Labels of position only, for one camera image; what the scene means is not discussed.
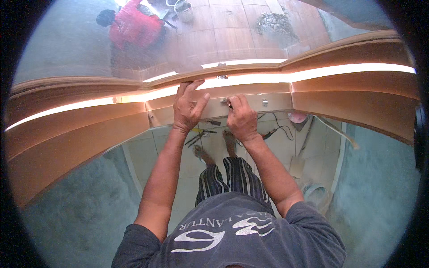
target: person in red shirt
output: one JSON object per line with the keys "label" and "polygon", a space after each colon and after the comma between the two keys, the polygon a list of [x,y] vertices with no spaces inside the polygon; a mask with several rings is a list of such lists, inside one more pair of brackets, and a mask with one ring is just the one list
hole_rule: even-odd
{"label": "person in red shirt", "polygon": [[105,9],[97,16],[97,24],[107,27],[110,40],[123,50],[127,42],[148,48],[162,42],[165,35],[164,21],[155,14],[145,15],[139,10],[141,0],[131,0],[119,12]]}

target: concrete wall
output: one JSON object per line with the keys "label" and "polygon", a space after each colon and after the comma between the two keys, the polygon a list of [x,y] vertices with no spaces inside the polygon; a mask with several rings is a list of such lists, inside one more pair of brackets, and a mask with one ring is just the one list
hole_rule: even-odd
{"label": "concrete wall", "polygon": [[356,23],[372,24],[393,29],[389,18],[374,0],[322,0],[336,12]]}
{"label": "concrete wall", "polygon": [[353,28],[339,18],[318,9],[320,17],[325,24],[326,31],[328,32],[331,42],[338,41],[343,38],[354,36],[361,33],[370,32],[368,30]]}
{"label": "concrete wall", "polygon": [[60,75],[111,76],[109,27],[95,19],[114,0],[57,0],[34,30],[14,83]]}
{"label": "concrete wall", "polygon": [[405,232],[420,174],[413,148],[351,124],[343,166],[326,214],[347,249],[344,267],[380,267]]}
{"label": "concrete wall", "polygon": [[23,211],[23,220],[51,267],[110,267],[139,202],[118,147],[59,181]]}

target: man's left hand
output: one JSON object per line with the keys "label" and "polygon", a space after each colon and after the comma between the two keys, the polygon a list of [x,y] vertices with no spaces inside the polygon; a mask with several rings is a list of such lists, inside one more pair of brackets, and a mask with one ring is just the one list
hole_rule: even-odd
{"label": "man's left hand", "polygon": [[196,105],[192,104],[192,94],[205,80],[180,83],[174,101],[174,124],[173,129],[178,129],[188,134],[201,118],[201,114],[208,103],[210,94],[206,93],[198,100]]}

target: power cord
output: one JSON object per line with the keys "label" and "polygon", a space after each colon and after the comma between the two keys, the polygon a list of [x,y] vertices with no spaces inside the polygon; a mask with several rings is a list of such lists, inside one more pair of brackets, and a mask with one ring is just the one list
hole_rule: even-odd
{"label": "power cord", "polygon": [[[275,113],[272,113],[272,114],[274,115],[275,122],[276,122],[276,124],[277,124],[278,128],[276,128],[276,129],[274,129],[274,130],[272,130],[272,131],[269,131],[269,132],[268,132],[267,134],[265,134],[265,135],[262,135],[262,138],[263,138],[264,140],[268,139],[269,137],[271,137],[271,135],[272,135],[272,134],[274,134],[278,129],[280,129],[280,128],[281,128],[281,129],[284,131],[284,133],[286,134],[286,137],[287,137],[290,141],[293,141],[292,131],[290,130],[289,126],[280,126],[280,124],[278,123],[278,120],[277,120],[277,116],[275,115]],[[264,115],[266,115],[266,113],[265,113],[265,114],[262,114],[261,116],[259,116],[257,120],[261,119],[261,118],[262,118],[262,116],[264,116]],[[284,129],[284,127],[287,127],[287,129],[289,130],[290,136],[291,136],[292,138],[289,138],[289,135],[288,135],[287,131]],[[237,140],[237,143],[238,143],[241,147],[243,147],[243,148],[244,148],[244,146],[243,146],[243,145],[241,145],[240,141],[238,141],[238,140]]]}

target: striped pants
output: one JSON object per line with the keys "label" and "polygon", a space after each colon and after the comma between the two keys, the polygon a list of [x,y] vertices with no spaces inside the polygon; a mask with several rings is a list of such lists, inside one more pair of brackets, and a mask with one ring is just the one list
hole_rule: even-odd
{"label": "striped pants", "polygon": [[264,203],[269,202],[261,180],[252,172],[252,168],[243,158],[224,158],[224,166],[227,170],[227,183],[224,183],[222,174],[215,164],[207,165],[201,173],[195,206],[211,196],[227,192],[244,193]]}

